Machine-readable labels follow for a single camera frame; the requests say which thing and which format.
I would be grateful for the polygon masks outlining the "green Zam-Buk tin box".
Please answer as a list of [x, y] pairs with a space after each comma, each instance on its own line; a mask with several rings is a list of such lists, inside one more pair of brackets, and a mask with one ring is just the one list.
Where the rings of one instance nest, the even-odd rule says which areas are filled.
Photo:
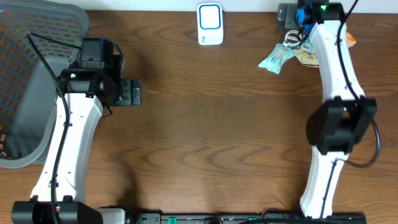
[[303, 40], [303, 34], [298, 30], [289, 30], [284, 37], [283, 45], [293, 49], [300, 47]]

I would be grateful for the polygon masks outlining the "teal Kleenex tissue pack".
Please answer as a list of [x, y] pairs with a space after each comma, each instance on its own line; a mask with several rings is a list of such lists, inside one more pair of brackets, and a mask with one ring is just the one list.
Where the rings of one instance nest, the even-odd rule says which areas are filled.
[[315, 53], [314, 47], [308, 39], [306, 39], [305, 41], [302, 42], [302, 44], [300, 46], [300, 50], [304, 50], [310, 54]]

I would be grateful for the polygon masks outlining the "mint green wipes pack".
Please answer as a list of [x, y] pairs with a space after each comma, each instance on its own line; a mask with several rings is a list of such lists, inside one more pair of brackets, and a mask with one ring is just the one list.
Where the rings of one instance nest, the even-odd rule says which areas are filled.
[[283, 44], [276, 44], [270, 55], [265, 58], [258, 67], [265, 68], [278, 75], [282, 70], [283, 64], [294, 56], [296, 56], [295, 50]]

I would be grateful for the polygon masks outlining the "cream snack bag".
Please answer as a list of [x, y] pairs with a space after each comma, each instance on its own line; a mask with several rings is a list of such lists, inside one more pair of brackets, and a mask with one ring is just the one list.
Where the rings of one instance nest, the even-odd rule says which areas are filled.
[[319, 67], [319, 62], [316, 54], [311, 54], [304, 50], [295, 49], [296, 58], [306, 67]]

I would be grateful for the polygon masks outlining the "orange Kleenex tissue pack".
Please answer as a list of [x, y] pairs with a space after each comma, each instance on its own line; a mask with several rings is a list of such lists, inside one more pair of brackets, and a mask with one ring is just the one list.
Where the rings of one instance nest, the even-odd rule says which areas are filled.
[[351, 35], [350, 32], [346, 33], [346, 43], [348, 48], [354, 47], [357, 43], [356, 39]]

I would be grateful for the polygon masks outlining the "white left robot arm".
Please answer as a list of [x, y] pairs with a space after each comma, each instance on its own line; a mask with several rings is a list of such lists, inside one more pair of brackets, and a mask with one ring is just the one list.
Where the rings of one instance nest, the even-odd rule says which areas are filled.
[[104, 109], [141, 105], [141, 82], [121, 78], [124, 56], [117, 44], [85, 37], [68, 68], [55, 76], [40, 52], [58, 95], [57, 117], [44, 169], [29, 201], [14, 203], [13, 223], [134, 223], [125, 208], [86, 205], [86, 168]]

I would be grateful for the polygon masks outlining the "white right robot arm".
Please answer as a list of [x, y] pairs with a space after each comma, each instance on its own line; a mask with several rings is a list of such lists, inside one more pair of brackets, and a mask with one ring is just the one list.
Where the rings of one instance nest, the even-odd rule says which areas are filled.
[[279, 4], [277, 26], [298, 31], [298, 41], [308, 40], [318, 58], [323, 88], [320, 107], [309, 117], [307, 141], [312, 161], [307, 185], [300, 198], [302, 215], [321, 220], [332, 216], [333, 197], [349, 154], [368, 126], [376, 135], [374, 162], [381, 138], [374, 120], [377, 103], [364, 94], [353, 68], [347, 44], [345, 12], [339, 2], [297, 1]]

